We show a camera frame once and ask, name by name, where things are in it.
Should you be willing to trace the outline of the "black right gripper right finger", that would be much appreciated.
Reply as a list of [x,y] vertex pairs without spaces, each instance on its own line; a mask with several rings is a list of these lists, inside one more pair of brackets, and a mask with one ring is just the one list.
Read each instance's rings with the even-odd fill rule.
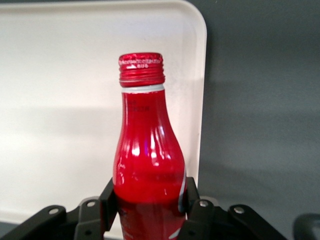
[[187,220],[179,240],[284,240],[285,237],[251,207],[232,205],[228,210],[200,198],[193,177],[187,177]]

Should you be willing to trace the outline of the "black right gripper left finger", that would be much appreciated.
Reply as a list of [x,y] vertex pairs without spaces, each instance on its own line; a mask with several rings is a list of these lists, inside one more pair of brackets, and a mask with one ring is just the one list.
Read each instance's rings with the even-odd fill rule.
[[2,240],[103,240],[117,215],[113,181],[100,196],[84,199],[67,212],[62,205],[50,205],[1,237]]

